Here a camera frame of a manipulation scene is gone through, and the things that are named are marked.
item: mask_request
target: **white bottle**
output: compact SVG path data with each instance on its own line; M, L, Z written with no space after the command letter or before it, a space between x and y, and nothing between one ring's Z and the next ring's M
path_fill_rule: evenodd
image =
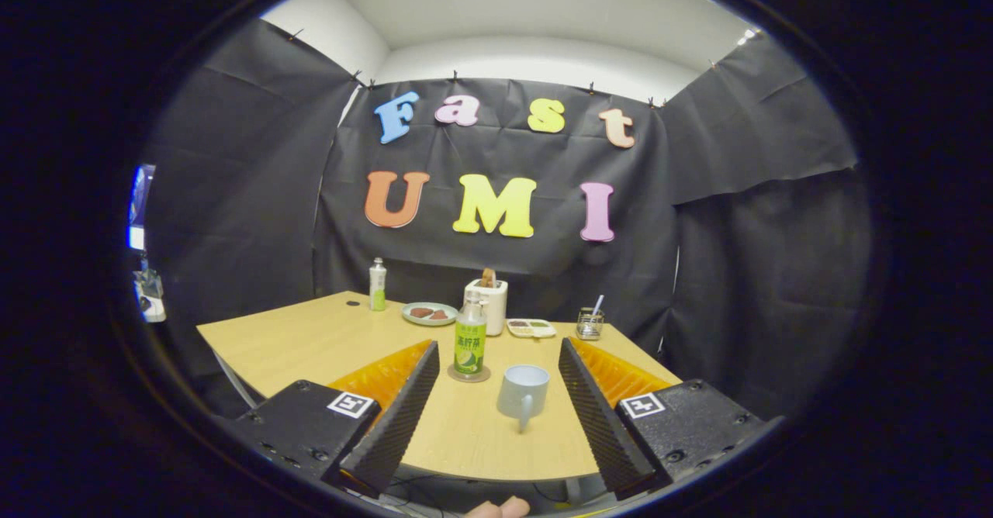
M369 268L369 310L386 310L386 268L376 257Z

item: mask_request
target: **ceiling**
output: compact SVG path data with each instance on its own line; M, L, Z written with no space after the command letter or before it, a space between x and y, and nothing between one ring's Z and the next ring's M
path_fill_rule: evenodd
M751 26L709 0L347 0L398 49L490 35L579 39L704 71Z

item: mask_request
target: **plastic bottle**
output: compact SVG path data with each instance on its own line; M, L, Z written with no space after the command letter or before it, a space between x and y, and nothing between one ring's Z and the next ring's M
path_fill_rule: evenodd
M373 259L369 268L369 310L386 310L386 268L381 257Z
M479 304L479 292L465 294L465 306L455 317L455 372L476 375L483 372L486 347L486 316Z

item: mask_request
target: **black fabric backdrop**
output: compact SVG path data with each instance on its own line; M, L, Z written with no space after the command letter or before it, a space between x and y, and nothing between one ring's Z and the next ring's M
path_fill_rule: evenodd
M311 234L350 75L255 20L189 79L154 130L146 249L171 338L216 370L195 325L313 298Z
M674 204L857 162L815 81L765 33L735 48L661 112Z
M658 109L536 82L363 88L334 147L355 83L287 37L262 21L245 27L192 74L149 148L147 245L192 372L216 369L196 324L366 291L376 256L401 302L460 305L485 266L510 282L508 316L572 320L605 293L607 319L636 344L655 353L664 338L677 374L762 416L797 408L852 341L871 232L854 148L765 35ZM380 143L373 109L411 90L410 132ZM435 121L453 95L482 102L474 126ZM563 102L562 132L528 128L535 98ZM634 120L627 150L607 141L598 114L610 108ZM365 218L370 171L397 173L390 210L404 173L429 173L411 224ZM454 231L468 173L497 194L512 178L535 180L535 234ZM614 187L614 241L580 236L587 181Z
M382 124L373 109L415 91L410 130L382 144ZM474 126L442 125L434 119L444 98L478 98ZM565 106L561 133L528 126L535 98ZM619 108L634 120L635 145L607 141L604 109ZM386 261L386 295L401 302L434 300L460 306L462 289L485 266L510 282L508 316L572 320L581 306L606 293L611 323L648 348L661 332L659 316L669 306L675 270L675 212L668 198L666 134L659 114L643 102L593 94L556 84L507 80L446 80L390 84L355 98L337 140L320 192L313 243L317 295L344 289L368 291L373 257ZM416 218L402 228L376 227L365 218L366 175L393 171L387 208L400 209L407 191L402 176L424 171ZM537 182L531 196L531 238L459 233L452 229L462 206L468 173L486 175L500 194L512 178ZM586 222L583 182L614 187L610 221L616 238L591 243L581 238Z
M872 242L862 178L771 181L677 211L663 363L765 419L790 415L857 341Z

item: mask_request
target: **foam letter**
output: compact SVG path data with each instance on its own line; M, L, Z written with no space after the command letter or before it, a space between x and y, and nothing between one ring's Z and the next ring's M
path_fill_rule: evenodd
M452 96L445 98L444 105L435 111L435 119L440 123L457 123L459 126L475 125L479 100L472 96Z
M410 126L404 125L404 122L410 122L413 118L412 104L419 98L416 92L407 92L375 108L373 112L379 115L379 121L382 123L380 143L390 143L410 130Z
M565 119L562 116L564 112L565 106L562 102L550 98L537 98L531 102L528 126L539 133L557 133L565 128Z
M462 175L458 182L465 186L465 196L462 196L462 213L452 229L460 233L479 231L476 223L476 211L479 211L487 233L492 233L503 214L507 214L500 226L501 235L530 237L535 234L535 228L531 227L531 193L538 183L527 178L512 178L497 198L485 175Z
M403 180L407 181L407 196L403 198L400 211L390 212L386 209L386 196L389 194L390 183L396 180L393 171L373 171L369 173L369 192L365 196L365 217L372 225L379 227L403 227L417 215L421 203L421 189L431 176L422 172L404 173Z
M634 125L632 121L620 109L607 109L600 113L600 118L607 121L607 140L616 147L632 147L635 145L635 138L625 134L624 127Z
M614 194L614 187L602 182L584 182L579 187L586 193L586 227L579 232L584 241L613 241L607 198Z

